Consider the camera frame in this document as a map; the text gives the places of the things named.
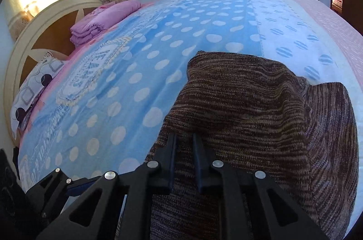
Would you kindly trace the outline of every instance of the brown knit sweater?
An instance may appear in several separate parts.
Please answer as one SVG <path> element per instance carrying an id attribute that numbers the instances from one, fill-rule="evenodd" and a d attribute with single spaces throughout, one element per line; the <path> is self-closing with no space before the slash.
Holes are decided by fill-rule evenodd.
<path id="1" fill-rule="evenodd" d="M 174 192 L 154 196 L 153 240 L 218 239 L 217 198 L 195 184 L 192 133 L 238 169 L 263 170 L 330 239 L 347 229 L 358 181 L 353 109 L 341 83 L 311 86 L 285 65 L 198 52 L 146 161 L 178 133 Z"/>

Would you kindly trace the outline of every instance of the wooden headboard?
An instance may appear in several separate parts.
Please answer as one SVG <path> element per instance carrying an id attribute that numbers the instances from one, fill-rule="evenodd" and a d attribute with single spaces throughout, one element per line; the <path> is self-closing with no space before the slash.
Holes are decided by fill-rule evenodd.
<path id="1" fill-rule="evenodd" d="M 11 137 L 10 110 L 21 84 L 47 51 L 58 59 L 67 59 L 75 49 L 69 40 L 70 27 L 101 4 L 99 0 L 59 0 L 42 10 L 22 31 L 4 82 L 4 114 Z M 18 146 L 19 140 L 13 143 Z"/>

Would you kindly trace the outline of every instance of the cream headboard frame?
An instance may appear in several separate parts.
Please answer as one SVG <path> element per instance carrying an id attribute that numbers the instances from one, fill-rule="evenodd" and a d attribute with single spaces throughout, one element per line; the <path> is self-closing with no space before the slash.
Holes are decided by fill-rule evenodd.
<path id="1" fill-rule="evenodd" d="M 47 48 L 32 49 L 39 37 L 48 27 L 62 17 L 78 11 L 76 16 L 76 21 L 78 21 L 84 17 L 84 9 L 96 8 L 101 4 L 99 0 L 59 0 L 42 10 L 22 31 L 10 56 L 4 81 L 4 114 L 11 137 L 13 135 L 10 126 L 10 110 L 19 90 L 23 67 L 27 58 L 30 56 L 38 62 L 47 51 L 52 52 L 59 59 L 67 58 L 66 55 L 56 50 Z M 15 146 L 19 146 L 19 140 L 14 140 L 13 138 L 12 140 Z"/>

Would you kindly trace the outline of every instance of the silver screw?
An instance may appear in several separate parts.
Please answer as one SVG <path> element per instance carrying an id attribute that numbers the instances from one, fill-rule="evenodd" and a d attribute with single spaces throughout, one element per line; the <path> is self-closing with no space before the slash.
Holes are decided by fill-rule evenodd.
<path id="1" fill-rule="evenodd" d="M 112 180 L 116 177 L 116 174 L 113 171 L 108 171 L 105 173 L 106 180 Z"/>
<path id="2" fill-rule="evenodd" d="M 223 161 L 221 161 L 221 160 L 214 160 L 214 161 L 212 162 L 212 165 L 213 165 L 214 167 L 218 167 L 218 168 L 220 168 L 220 167 L 222 167 L 222 166 L 224 165 L 224 163 L 223 163 Z"/>
<path id="3" fill-rule="evenodd" d="M 255 172 L 255 177 L 262 180 L 266 177 L 266 174 L 263 171 L 258 170 Z"/>
<path id="4" fill-rule="evenodd" d="M 155 160 L 151 160 L 147 163 L 147 166 L 150 167 L 151 169 L 156 168 L 159 165 L 159 163 Z"/>

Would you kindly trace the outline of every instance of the blue fabric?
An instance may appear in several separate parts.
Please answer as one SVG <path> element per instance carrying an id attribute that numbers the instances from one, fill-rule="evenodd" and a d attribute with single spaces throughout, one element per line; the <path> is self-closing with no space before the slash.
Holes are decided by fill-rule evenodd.
<path id="1" fill-rule="evenodd" d="M 311 83 L 335 59 L 285 0 L 164 0 L 120 22 L 59 81 L 24 137 L 26 190 L 56 167 L 73 179 L 142 163 L 199 50 L 280 61 Z"/>

